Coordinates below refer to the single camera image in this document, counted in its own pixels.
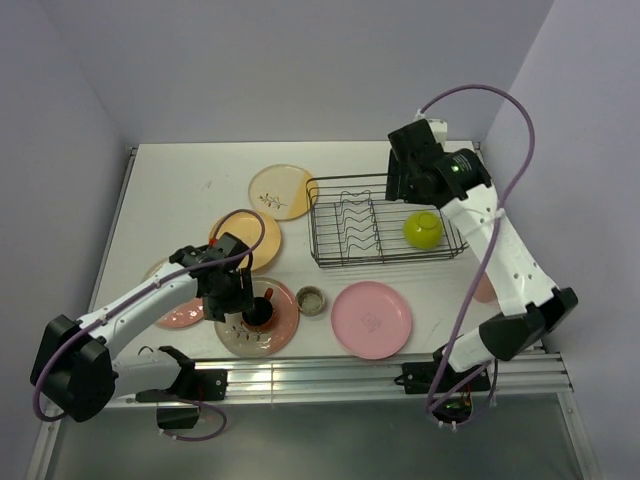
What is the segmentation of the red black mug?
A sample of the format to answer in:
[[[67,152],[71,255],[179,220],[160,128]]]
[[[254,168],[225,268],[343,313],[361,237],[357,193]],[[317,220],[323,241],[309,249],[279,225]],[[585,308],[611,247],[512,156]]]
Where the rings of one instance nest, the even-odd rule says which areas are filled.
[[[269,287],[262,296],[253,298],[253,306],[242,313],[242,323],[250,331],[263,333],[272,329],[275,308],[271,302],[274,290]]]

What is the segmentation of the lime green bowl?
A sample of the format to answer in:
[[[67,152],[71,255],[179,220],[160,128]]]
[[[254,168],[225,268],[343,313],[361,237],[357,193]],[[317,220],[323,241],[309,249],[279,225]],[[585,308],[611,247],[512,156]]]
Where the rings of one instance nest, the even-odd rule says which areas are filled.
[[[407,243],[418,249],[433,249],[440,244],[443,224],[440,218],[429,211],[411,214],[403,224],[403,235]]]

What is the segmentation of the speckled ceramic cup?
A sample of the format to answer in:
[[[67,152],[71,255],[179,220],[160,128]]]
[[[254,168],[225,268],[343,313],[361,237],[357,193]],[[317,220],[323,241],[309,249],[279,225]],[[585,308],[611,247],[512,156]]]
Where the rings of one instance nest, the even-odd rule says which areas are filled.
[[[326,305],[326,298],[321,289],[316,286],[304,286],[295,296],[299,312],[307,317],[319,315]]]

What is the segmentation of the pink plastic cup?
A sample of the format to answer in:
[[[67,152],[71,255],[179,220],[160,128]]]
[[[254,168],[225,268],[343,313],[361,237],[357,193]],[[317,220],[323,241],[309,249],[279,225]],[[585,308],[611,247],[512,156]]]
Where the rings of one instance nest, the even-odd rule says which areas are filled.
[[[481,277],[473,298],[481,303],[491,303],[497,299],[494,287],[486,274]]]

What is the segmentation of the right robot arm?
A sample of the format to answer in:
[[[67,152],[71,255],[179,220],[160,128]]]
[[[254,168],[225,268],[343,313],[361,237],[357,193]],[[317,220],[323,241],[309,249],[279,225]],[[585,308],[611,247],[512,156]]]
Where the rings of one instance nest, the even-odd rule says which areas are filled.
[[[558,287],[534,260],[473,151],[445,152],[424,119],[388,139],[386,199],[436,207],[484,263],[499,303],[499,314],[456,338],[450,353],[433,365],[435,383],[452,390],[473,367],[509,361],[552,332],[578,298],[572,288]]]

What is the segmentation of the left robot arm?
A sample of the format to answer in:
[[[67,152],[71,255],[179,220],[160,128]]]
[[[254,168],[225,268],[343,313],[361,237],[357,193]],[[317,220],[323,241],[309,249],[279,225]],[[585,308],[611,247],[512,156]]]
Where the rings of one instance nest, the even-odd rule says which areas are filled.
[[[30,382],[36,416],[52,421],[41,400],[77,422],[96,416],[112,399],[153,391],[172,399],[192,400],[198,376],[195,362],[180,350],[161,346],[153,352],[120,359],[139,334],[163,315],[201,299],[205,317],[254,309],[251,273],[243,262],[253,247],[225,233],[212,244],[175,251],[155,275],[119,299],[76,320],[59,315],[45,327]]]

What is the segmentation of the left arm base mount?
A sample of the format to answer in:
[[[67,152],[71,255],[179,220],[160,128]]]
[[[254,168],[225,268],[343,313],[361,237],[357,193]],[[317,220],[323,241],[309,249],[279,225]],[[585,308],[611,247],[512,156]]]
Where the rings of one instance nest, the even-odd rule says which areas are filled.
[[[158,352],[168,354],[180,367],[177,378],[166,389],[152,389],[136,394],[136,400],[146,403],[175,401],[188,405],[186,409],[158,407],[156,424],[159,434],[182,442],[203,442],[221,435],[227,427],[227,415],[211,401],[225,399],[228,386],[228,371],[222,368],[197,369],[196,362],[178,349],[161,346]],[[215,413],[220,426],[212,433],[201,437],[179,434],[179,430],[189,430],[196,426],[202,413]]]

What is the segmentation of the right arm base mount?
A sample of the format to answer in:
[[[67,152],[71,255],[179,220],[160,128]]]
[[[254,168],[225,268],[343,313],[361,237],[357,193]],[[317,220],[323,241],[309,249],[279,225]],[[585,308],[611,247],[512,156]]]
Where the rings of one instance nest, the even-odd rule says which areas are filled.
[[[487,393],[491,402],[495,395],[497,371],[489,378],[489,365],[472,367],[464,372],[455,372],[447,366],[439,382],[435,382],[439,361],[405,362],[401,365],[401,374],[393,379],[396,386],[402,387],[406,395],[427,395],[432,385],[436,385],[436,394],[453,394],[439,404],[431,413],[438,426],[449,427],[455,431],[468,423],[474,416],[473,394]]]

